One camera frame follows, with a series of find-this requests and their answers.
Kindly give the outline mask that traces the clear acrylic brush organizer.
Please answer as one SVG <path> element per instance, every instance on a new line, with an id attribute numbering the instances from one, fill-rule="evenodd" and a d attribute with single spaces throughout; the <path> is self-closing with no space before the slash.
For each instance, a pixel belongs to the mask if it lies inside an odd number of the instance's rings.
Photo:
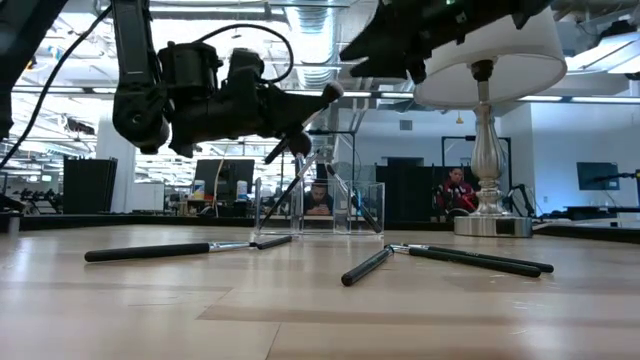
<path id="1" fill-rule="evenodd" d="M 380 235 L 385 226 L 385 185 L 378 182 L 354 182 L 358 200 L 371 213 L 382 227 L 381 233 L 375 233 L 355 208 L 349 223 L 342 226 L 332 220 L 311 220 L 303 214 L 304 188 L 311 179 L 298 183 L 292 194 L 282 203 L 266 225 L 259 230 L 259 223 L 285 191 L 261 183 L 255 186 L 254 230 L 258 234 L 322 234 L 322 235 Z"/>

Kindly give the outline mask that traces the dark computer monitor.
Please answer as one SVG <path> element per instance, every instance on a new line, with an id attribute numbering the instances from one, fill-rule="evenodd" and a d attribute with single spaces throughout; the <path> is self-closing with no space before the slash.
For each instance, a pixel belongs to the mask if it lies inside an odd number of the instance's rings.
<path id="1" fill-rule="evenodd" d="M 234 201 L 238 180 L 247 181 L 248 195 L 252 193 L 254 167 L 253 159 L 198 160 L 194 180 L 206 182 L 206 195 L 214 196 L 219 201 Z"/>

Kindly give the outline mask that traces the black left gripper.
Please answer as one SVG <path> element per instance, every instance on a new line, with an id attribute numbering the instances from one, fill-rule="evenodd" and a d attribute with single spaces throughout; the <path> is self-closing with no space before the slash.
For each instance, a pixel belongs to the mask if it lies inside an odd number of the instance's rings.
<path id="1" fill-rule="evenodd" d="M 221 89 L 213 84 L 214 79 L 209 74 L 177 76 L 169 81 L 173 102 L 169 147 L 181 156 L 191 156 L 193 146 L 201 142 L 298 132 L 305 121 L 328 105 L 322 96 L 278 92 L 271 84 L 259 84 L 251 74 L 239 75 Z M 276 128 L 271 97 L 277 93 Z"/>

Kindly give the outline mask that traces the white shade silver table lamp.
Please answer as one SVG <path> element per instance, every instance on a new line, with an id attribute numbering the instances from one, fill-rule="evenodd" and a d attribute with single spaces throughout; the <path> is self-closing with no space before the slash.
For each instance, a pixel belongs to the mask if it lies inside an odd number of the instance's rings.
<path id="1" fill-rule="evenodd" d="M 476 116 L 471 170 L 478 178 L 477 209 L 454 220 L 454 233 L 477 237 L 532 236 L 532 220 L 503 206 L 505 156 L 492 106 L 544 91 L 567 72 L 550 2 L 523 0 L 522 8 L 478 30 L 461 44 L 436 48 L 414 101 L 443 109 L 471 108 Z"/>

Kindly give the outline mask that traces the dark wall screen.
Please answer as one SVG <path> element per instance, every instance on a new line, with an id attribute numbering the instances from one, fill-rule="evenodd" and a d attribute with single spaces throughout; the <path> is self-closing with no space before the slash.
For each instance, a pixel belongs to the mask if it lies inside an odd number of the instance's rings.
<path id="1" fill-rule="evenodd" d="M 618 165 L 612 162 L 578 162 L 576 164 L 578 186 L 580 191 L 617 191 L 620 189 L 619 179 L 604 182 L 593 182 L 593 178 L 618 173 Z"/>

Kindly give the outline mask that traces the black room partition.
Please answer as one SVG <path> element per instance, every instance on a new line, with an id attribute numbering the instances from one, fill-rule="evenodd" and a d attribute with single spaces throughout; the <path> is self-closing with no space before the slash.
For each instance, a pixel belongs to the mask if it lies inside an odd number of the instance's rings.
<path id="1" fill-rule="evenodd" d="M 385 185 L 385 214 L 388 225 L 409 222 L 447 222 L 435 195 L 441 182 L 441 166 L 421 166 L 389 160 L 376 166 L 376 181 Z"/>

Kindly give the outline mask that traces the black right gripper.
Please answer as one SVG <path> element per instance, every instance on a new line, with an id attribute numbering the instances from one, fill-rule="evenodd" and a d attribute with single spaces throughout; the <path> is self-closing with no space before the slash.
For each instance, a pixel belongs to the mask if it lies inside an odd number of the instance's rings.
<path id="1" fill-rule="evenodd" d="M 352 77 L 406 78 L 422 83 L 425 60 L 439 46 L 465 40 L 478 18 L 476 0 L 391 0 L 378 4 L 365 28 L 340 53 L 357 61 Z"/>

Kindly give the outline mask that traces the black panel stack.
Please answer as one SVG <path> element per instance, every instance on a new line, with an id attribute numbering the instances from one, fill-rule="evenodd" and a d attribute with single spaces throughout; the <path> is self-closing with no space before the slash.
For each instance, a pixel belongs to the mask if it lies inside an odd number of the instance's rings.
<path id="1" fill-rule="evenodd" d="M 63 213 L 101 214 L 111 211 L 117 160 L 64 159 Z"/>

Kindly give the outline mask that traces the person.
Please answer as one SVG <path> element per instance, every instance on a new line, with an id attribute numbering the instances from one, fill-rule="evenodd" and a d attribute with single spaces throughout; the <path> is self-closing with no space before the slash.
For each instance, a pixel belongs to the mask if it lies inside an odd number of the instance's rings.
<path id="1" fill-rule="evenodd" d="M 316 180 L 312 183 L 311 189 L 305 193 L 303 199 L 305 215 L 332 215 L 333 198 L 328 193 L 328 185 L 325 180 Z"/>
<path id="2" fill-rule="evenodd" d="M 448 218 L 468 216 L 477 210 L 475 190 L 464 180 L 461 168 L 451 168 L 448 178 L 437 187 L 435 195 L 439 210 Z"/>

